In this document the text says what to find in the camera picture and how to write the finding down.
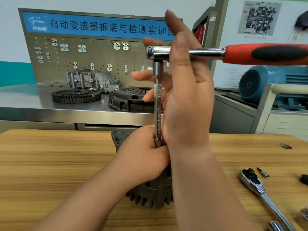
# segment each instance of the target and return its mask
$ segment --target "white wall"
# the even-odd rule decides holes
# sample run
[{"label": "white wall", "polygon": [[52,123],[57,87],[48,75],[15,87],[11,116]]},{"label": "white wall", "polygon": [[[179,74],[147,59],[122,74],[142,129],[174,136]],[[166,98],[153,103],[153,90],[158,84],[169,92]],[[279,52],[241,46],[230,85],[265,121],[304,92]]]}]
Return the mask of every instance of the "white wall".
[{"label": "white wall", "polygon": [[163,17],[167,9],[191,29],[216,0],[0,0],[0,61],[30,62],[18,7]]}]

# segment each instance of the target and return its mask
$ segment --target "wood grain surface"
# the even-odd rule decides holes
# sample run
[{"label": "wood grain surface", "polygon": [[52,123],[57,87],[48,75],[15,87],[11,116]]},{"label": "wood grain surface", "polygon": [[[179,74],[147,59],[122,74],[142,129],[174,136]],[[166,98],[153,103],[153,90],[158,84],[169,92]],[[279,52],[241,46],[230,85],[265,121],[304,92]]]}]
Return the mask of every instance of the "wood grain surface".
[{"label": "wood grain surface", "polygon": [[[284,135],[211,134],[213,151],[248,213],[263,227],[275,219],[237,178],[243,168],[259,167],[268,195],[294,221],[308,205],[308,142]],[[281,148],[285,143],[293,149]],[[29,230],[36,222],[106,165],[115,154],[110,132],[10,130],[0,135],[0,230]],[[105,230],[177,230],[173,203],[150,210],[123,198]]]}]

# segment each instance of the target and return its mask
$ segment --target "blue sign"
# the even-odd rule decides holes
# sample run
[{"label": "blue sign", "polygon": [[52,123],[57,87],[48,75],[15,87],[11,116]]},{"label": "blue sign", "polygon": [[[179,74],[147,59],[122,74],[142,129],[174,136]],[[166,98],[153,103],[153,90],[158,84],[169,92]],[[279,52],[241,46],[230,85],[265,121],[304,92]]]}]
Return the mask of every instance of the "blue sign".
[{"label": "blue sign", "polygon": [[145,36],[172,41],[163,20],[97,17],[21,12],[26,30],[35,33],[142,39]]}]

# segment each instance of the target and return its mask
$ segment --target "ratchet handle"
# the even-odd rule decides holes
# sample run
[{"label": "ratchet handle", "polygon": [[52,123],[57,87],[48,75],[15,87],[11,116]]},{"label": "ratchet handle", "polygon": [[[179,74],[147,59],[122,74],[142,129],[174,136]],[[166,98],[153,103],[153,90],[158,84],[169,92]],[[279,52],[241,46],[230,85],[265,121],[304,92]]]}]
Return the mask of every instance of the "ratchet handle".
[{"label": "ratchet handle", "polygon": [[225,48],[223,62],[241,65],[308,65],[307,44],[242,44]]}]

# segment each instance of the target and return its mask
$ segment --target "teal wall stripe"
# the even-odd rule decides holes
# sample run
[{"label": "teal wall stripe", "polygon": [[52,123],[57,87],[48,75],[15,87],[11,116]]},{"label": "teal wall stripe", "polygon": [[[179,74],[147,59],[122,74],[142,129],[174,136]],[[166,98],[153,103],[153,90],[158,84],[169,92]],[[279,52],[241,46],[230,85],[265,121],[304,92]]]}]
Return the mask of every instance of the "teal wall stripe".
[{"label": "teal wall stripe", "polygon": [[0,68],[0,87],[36,83],[31,63],[0,61]]}]

